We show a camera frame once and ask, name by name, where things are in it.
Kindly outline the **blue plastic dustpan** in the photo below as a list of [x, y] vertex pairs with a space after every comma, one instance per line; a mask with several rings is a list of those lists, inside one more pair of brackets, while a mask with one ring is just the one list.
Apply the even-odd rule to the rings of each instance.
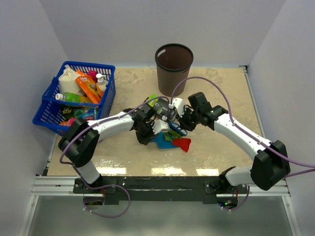
[[150, 143], [156, 143], [159, 149], [171, 149], [177, 148], [176, 146], [172, 145], [171, 142], [168, 142], [164, 138], [164, 134], [166, 132], [159, 133], [155, 138], [150, 140]]

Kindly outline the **red paper scrap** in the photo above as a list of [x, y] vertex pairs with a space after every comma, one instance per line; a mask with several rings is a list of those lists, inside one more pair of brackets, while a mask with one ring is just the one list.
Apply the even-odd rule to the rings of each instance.
[[189, 138], [177, 138], [174, 139], [172, 145], [181, 148], [184, 152], [189, 151], [189, 147], [191, 144], [191, 139]]

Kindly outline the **small green paper scrap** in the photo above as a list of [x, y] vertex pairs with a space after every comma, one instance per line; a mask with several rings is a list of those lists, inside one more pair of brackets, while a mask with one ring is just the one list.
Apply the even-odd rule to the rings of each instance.
[[174, 130], [170, 130], [164, 134], [164, 138], [168, 142], [173, 142], [175, 139], [180, 139], [182, 135]]

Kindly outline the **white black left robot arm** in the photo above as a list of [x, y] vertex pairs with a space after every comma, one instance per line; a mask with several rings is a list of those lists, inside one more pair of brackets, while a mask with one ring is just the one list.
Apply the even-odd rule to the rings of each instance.
[[98, 120], [85, 121], [76, 119], [58, 143], [62, 151], [60, 162], [66, 156], [69, 165], [84, 182], [91, 193], [98, 192], [103, 186], [102, 176], [96, 169], [92, 157], [99, 142], [119, 133], [135, 131], [139, 143], [147, 145], [158, 134], [169, 130], [169, 125], [162, 119], [155, 119], [154, 109], [145, 104], [137, 108], [128, 108], [120, 113]]

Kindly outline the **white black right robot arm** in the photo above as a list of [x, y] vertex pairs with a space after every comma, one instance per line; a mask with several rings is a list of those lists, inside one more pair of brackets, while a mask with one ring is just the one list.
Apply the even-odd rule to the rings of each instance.
[[218, 180], [219, 190], [231, 193], [237, 185], [255, 184], [267, 191], [290, 174], [284, 143], [271, 142], [254, 133], [222, 106], [212, 106], [202, 92], [189, 96], [188, 100], [188, 105], [180, 98], [172, 101], [182, 129], [193, 131], [198, 124], [209, 127], [231, 140], [253, 161], [251, 166], [230, 167], [222, 172]]

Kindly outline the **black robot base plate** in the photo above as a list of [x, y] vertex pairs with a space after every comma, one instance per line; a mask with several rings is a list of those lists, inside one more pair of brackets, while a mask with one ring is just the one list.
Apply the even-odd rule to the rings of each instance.
[[210, 177], [123, 177], [103, 176], [86, 187], [80, 178], [75, 179], [74, 194], [104, 197], [106, 205], [127, 201], [202, 202], [216, 204], [231, 200], [237, 204], [236, 194], [246, 194], [244, 185], [224, 187], [218, 176]]

